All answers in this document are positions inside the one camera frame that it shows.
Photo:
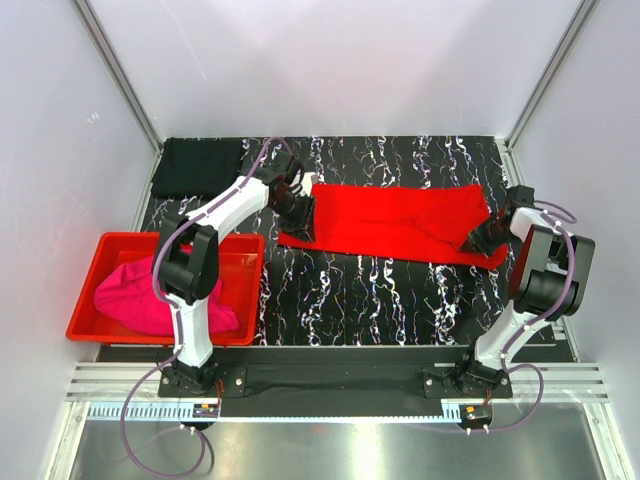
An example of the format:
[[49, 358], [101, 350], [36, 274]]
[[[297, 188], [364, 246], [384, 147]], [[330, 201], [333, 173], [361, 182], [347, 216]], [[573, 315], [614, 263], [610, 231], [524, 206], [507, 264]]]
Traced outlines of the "red t shirt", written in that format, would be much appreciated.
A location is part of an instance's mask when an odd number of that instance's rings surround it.
[[464, 253], [469, 232], [489, 218], [480, 185], [404, 188], [317, 184], [315, 241], [284, 233], [278, 243], [298, 249], [434, 264], [498, 268], [508, 247], [493, 254]]

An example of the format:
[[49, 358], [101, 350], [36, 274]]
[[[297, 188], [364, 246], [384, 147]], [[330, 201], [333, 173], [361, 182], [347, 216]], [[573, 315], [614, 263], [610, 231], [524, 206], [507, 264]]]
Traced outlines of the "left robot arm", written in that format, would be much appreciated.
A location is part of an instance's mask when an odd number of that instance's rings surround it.
[[161, 364], [161, 385], [196, 396], [216, 388], [209, 298], [219, 280], [219, 246], [250, 216], [269, 208], [281, 231], [297, 240], [315, 240], [318, 183], [314, 172], [287, 151], [270, 163], [256, 160], [218, 197], [186, 214], [168, 216], [152, 263], [152, 289], [169, 307], [173, 355]]

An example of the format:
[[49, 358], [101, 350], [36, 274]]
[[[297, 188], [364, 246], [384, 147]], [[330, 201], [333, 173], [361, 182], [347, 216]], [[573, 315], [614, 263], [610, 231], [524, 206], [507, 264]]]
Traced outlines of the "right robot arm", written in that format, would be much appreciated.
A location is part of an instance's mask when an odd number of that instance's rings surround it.
[[520, 253], [508, 284], [508, 303], [495, 323], [472, 342], [443, 380], [461, 396], [479, 397], [506, 386], [508, 363], [536, 334], [582, 304], [596, 242], [571, 233], [566, 209], [535, 199], [534, 189], [507, 190], [503, 207], [472, 230], [464, 253], [493, 254], [518, 240]]

